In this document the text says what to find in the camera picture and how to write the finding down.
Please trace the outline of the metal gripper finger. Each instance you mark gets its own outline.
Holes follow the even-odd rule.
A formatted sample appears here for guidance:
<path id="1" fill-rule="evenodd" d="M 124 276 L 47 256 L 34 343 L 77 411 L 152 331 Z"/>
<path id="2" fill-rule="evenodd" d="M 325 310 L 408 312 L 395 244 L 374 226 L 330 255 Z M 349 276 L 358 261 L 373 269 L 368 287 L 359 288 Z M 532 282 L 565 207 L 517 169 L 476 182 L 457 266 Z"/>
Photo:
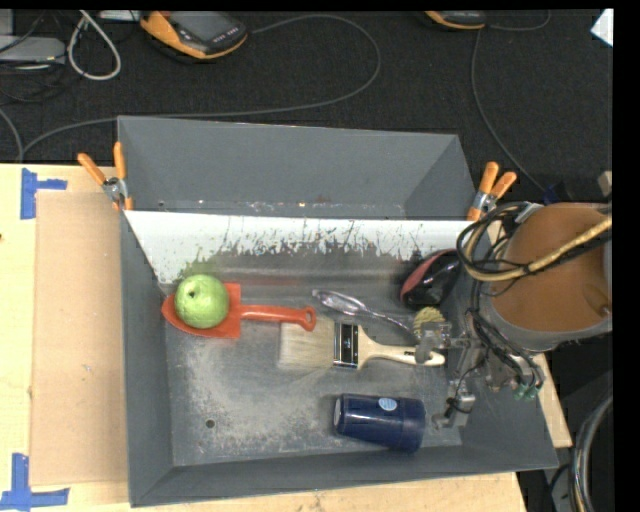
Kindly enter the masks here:
<path id="1" fill-rule="evenodd" d="M 432 415 L 431 422 L 438 430 L 464 428 L 475 403 L 476 396 L 464 382 L 452 382 L 443 408 Z"/>
<path id="2" fill-rule="evenodd" d="M 440 353 L 450 346 L 450 324 L 447 322 L 421 322 L 415 325 L 415 361 L 417 364 L 444 364 Z"/>

